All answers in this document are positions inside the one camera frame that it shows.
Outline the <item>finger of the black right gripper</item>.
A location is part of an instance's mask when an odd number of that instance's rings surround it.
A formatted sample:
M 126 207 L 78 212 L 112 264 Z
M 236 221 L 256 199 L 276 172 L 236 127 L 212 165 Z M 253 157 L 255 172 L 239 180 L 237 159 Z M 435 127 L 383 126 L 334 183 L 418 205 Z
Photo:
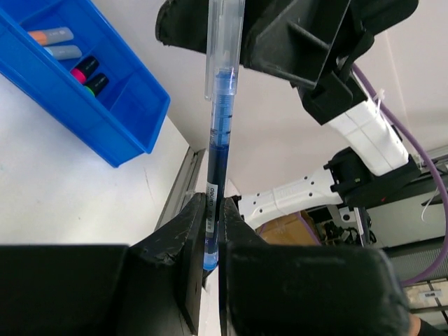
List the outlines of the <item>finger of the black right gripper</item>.
M 207 53 L 209 2 L 165 1 L 157 14 L 156 39 L 166 46 Z

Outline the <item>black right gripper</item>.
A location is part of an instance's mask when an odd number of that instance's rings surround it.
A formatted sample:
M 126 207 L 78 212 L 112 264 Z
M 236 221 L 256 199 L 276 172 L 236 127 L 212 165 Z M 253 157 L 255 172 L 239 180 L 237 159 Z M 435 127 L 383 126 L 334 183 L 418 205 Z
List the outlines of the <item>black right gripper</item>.
M 354 63 L 375 36 L 406 20 L 418 1 L 247 1 L 240 64 L 301 89 L 324 125 L 367 100 Z

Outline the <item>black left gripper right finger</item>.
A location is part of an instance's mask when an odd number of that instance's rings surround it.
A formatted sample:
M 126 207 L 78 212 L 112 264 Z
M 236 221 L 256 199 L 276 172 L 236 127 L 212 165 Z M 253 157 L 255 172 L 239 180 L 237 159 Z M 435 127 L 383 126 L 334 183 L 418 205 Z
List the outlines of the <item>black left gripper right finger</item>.
M 230 198 L 220 206 L 222 335 L 406 335 L 408 303 L 373 248 L 268 244 Z

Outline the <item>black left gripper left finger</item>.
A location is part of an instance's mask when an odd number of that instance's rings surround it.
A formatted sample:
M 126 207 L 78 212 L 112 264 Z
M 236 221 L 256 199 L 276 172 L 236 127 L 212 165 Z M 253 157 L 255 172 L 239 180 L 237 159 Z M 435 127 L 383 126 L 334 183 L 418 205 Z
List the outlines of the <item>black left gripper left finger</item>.
M 205 196 L 133 246 L 3 245 L 2 335 L 196 335 Z

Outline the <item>blue clear-capped gel pen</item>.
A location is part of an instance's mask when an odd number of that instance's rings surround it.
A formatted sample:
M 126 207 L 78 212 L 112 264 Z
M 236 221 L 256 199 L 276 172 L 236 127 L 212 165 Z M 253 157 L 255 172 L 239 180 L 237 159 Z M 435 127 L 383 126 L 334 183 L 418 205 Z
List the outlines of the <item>blue clear-capped gel pen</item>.
M 206 180 L 206 271 L 214 270 L 218 264 L 219 209 L 225 193 L 244 11 L 244 1 L 209 2 L 204 96 L 212 103 L 212 109 Z

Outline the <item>pink-capped black highlighter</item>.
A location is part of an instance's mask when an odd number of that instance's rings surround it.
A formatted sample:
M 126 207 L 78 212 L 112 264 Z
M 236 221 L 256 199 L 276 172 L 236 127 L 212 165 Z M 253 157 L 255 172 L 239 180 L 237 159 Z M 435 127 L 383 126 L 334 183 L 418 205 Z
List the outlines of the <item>pink-capped black highlighter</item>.
M 97 70 L 99 61 L 94 56 L 88 56 L 78 63 L 70 74 L 80 83 L 84 84 L 89 77 Z

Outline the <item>green-capped black highlighter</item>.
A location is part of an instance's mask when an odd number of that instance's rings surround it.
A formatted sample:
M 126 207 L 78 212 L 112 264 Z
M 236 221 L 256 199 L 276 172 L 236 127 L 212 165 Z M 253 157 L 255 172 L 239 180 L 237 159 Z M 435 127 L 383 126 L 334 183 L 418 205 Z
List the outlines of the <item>green-capped black highlighter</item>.
M 84 84 L 84 87 L 86 90 L 93 95 L 94 97 L 97 97 L 98 94 L 109 84 L 109 79 L 107 76 L 103 73 L 98 73 L 96 76 L 94 76 L 92 79 L 87 81 Z

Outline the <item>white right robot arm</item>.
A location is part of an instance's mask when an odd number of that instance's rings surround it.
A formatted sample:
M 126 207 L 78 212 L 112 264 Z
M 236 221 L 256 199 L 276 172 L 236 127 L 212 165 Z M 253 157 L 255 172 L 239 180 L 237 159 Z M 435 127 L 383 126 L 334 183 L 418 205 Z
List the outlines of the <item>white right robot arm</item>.
M 212 102 L 207 229 L 218 222 L 227 169 L 238 70 L 288 81 L 308 114 L 348 141 L 315 173 L 242 197 L 257 228 L 278 216 L 327 204 L 368 207 L 419 175 L 384 117 L 380 98 L 356 66 L 375 36 L 406 20 L 416 1 L 166 1 L 158 41 L 206 55 L 205 97 Z

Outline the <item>blue compartment tray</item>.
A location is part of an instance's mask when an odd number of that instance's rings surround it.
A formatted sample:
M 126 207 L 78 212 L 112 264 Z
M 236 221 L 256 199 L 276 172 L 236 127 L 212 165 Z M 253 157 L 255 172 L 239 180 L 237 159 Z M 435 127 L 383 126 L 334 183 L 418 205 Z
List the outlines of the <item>blue compartment tray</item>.
M 31 36 L 54 28 L 72 31 L 79 57 Z M 153 151 L 170 104 L 91 1 L 2 1 L 1 73 L 113 167 Z

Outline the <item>aluminium table edge rail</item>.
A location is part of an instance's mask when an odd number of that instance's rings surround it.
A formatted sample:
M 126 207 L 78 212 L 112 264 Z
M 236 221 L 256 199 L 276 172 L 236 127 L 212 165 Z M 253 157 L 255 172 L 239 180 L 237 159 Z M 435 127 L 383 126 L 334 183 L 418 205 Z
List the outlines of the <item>aluminium table edge rail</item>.
M 191 147 L 187 150 L 155 226 L 155 231 L 173 219 L 195 194 L 205 152 L 205 149 L 195 152 Z

